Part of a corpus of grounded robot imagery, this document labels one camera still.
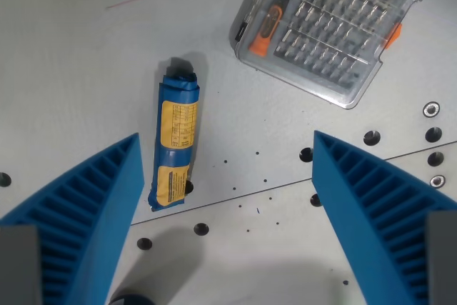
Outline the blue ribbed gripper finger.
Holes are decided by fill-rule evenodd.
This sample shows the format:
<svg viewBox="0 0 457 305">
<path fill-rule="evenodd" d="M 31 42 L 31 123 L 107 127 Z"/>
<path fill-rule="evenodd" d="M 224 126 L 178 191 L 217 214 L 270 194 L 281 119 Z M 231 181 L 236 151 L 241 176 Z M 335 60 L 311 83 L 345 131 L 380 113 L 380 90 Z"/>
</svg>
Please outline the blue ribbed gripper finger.
<svg viewBox="0 0 457 305">
<path fill-rule="evenodd" d="M 100 151 L 12 209 L 39 234 L 45 304 L 103 304 L 144 187 L 140 138 Z"/>
<path fill-rule="evenodd" d="M 316 131 L 312 182 L 367 304 L 456 302 L 456 202 Z"/>
</svg>

